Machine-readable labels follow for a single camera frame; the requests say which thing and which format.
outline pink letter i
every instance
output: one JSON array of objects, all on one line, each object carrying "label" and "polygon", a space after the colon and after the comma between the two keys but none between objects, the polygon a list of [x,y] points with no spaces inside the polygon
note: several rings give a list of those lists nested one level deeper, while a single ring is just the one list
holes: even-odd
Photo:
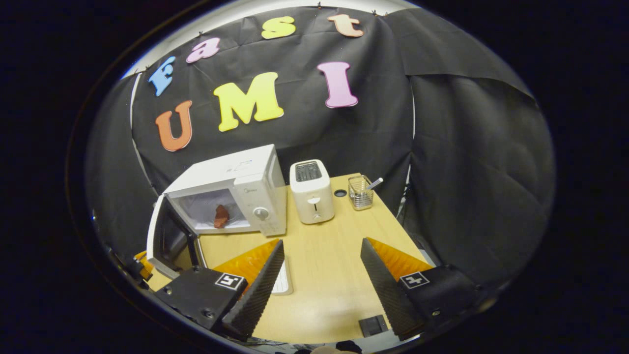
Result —
[{"label": "pink letter i", "polygon": [[325,81],[328,83],[328,94],[325,105],[330,108],[349,107],[358,103],[358,98],[352,95],[350,85],[347,82],[347,69],[350,64],[346,62],[327,62],[317,65],[317,69],[323,71]]}]

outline black fabric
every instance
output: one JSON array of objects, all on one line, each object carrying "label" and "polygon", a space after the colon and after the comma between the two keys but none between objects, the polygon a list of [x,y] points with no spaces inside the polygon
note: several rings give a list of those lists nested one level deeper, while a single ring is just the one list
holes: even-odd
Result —
[{"label": "black fabric", "polygon": [[416,132],[404,226],[480,283],[515,275],[550,217],[555,164],[535,102],[498,81],[411,78]]},{"label": "black fabric", "polygon": [[335,345],[335,348],[341,351],[352,351],[354,353],[362,354],[362,349],[353,341],[340,341]]},{"label": "black fabric", "polygon": [[[360,20],[364,35],[349,38],[338,33],[327,17],[338,13]],[[297,30],[283,38],[265,40],[262,24],[275,17],[292,16]],[[192,48],[220,37],[219,52],[193,64],[186,62]],[[173,80],[158,97],[148,78],[170,56]],[[325,105],[328,89],[316,66],[344,61],[357,105],[331,109]],[[233,130],[220,132],[218,97],[213,91],[235,83],[243,92],[254,76],[276,72],[276,96],[284,116],[264,122],[239,121]],[[172,134],[179,136],[179,103],[191,100],[192,139],[188,146],[166,151],[155,119],[172,111]],[[321,159],[330,176],[360,172],[371,180],[383,177],[378,194],[397,212],[402,196],[412,141],[413,105],[395,37],[382,16],[336,8],[287,8],[234,21],[165,54],[143,74],[133,102],[133,138],[147,173],[158,192],[190,165],[231,152],[275,144],[284,179],[292,163]]]},{"label": "black fabric", "polygon": [[476,38],[421,8],[388,14],[406,75],[450,74],[502,81],[533,95],[509,65]]},{"label": "black fabric", "polygon": [[103,243],[124,261],[146,250],[157,200],[133,148],[129,103],[135,76],[119,81],[103,101],[86,150],[86,196]]},{"label": "black fabric", "polygon": [[[338,13],[359,19],[364,36],[338,33],[327,20]],[[280,16],[292,16],[296,32],[264,40],[262,23]],[[192,48],[212,37],[221,38],[219,52],[186,63]],[[157,97],[148,78],[173,55],[172,83]],[[326,81],[316,66],[331,61],[351,65],[347,76],[357,105],[325,106]],[[246,92],[263,72],[278,73],[284,116],[220,132],[214,89],[235,83]],[[396,214],[410,164],[404,228],[437,255],[437,264],[458,266],[479,283],[515,275],[545,230],[555,165],[535,100],[495,54],[425,10],[387,16],[335,8],[269,11],[204,33],[139,75],[133,131],[128,77],[104,103],[87,155],[97,226],[119,253],[144,250],[155,200],[131,135],[159,193],[196,162],[273,143],[286,181],[292,163],[312,158],[321,159],[330,176],[382,176],[378,194]],[[155,119],[173,111],[172,133],[179,136],[174,108],[186,100],[192,101],[192,139],[167,151]]]}]

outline foam letter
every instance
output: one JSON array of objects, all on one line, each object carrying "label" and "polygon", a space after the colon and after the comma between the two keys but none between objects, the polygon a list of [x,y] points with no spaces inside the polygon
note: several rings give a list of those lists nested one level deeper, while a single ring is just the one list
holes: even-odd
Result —
[{"label": "foam letter", "polygon": [[186,62],[193,63],[201,58],[209,58],[218,52],[218,42],[220,38],[210,38],[192,48],[192,53],[188,55]]},{"label": "foam letter", "polygon": [[172,136],[172,130],[170,129],[170,116],[172,112],[163,112],[155,119],[155,124],[159,128],[159,139],[162,141],[162,146],[168,151],[181,150],[192,139],[192,124],[190,123],[190,106],[192,101],[183,101],[175,107],[175,112],[179,113],[179,119],[181,120],[181,136],[174,138]]},{"label": "foam letter", "polygon": [[350,85],[347,82],[347,69],[350,64],[346,62],[328,62],[316,66],[325,74],[328,83],[329,97],[325,105],[330,108],[349,107],[358,103],[358,98],[352,95]]},{"label": "foam letter", "polygon": [[170,63],[173,61],[175,61],[175,57],[166,59],[166,61],[157,68],[153,75],[151,75],[148,79],[150,83],[155,85],[155,89],[157,89],[157,92],[155,93],[156,96],[161,95],[172,81],[172,77],[167,77],[167,75],[172,74],[172,65]]},{"label": "foam letter", "polygon": [[249,124],[253,106],[257,107],[253,118],[258,122],[279,118],[284,110],[277,105],[275,94],[276,72],[265,72],[253,78],[247,94],[244,94],[235,83],[218,86],[214,95],[218,96],[221,105],[221,123],[218,130],[225,132],[238,126],[232,110],[244,124]]},{"label": "foam letter", "polygon": [[359,24],[360,21],[355,18],[350,18],[346,14],[338,14],[328,17],[328,21],[334,21],[334,25],[337,27],[337,31],[344,36],[348,37],[360,37],[364,33],[361,30],[355,30],[352,23]]},{"label": "foam letter", "polygon": [[272,39],[292,34],[297,29],[294,25],[291,25],[293,22],[295,22],[295,19],[290,16],[276,17],[266,21],[262,25],[262,28],[265,29],[262,31],[262,38]]}]

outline microwave control knob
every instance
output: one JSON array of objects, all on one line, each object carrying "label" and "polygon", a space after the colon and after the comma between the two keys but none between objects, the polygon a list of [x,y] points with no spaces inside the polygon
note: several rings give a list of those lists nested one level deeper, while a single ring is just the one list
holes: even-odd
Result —
[{"label": "microwave control knob", "polygon": [[269,217],[269,211],[264,208],[255,208],[253,214],[260,220],[265,220]]}]

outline open microwave door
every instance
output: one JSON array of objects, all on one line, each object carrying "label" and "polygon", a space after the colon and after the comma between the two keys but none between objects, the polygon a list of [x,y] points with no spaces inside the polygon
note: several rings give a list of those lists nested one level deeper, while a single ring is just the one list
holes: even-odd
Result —
[{"label": "open microwave door", "polygon": [[[171,247],[174,240],[182,237],[187,247],[179,256],[174,256]],[[177,278],[180,271],[192,266],[205,266],[198,235],[182,220],[164,195],[157,199],[148,226],[147,259],[170,279]]]}]

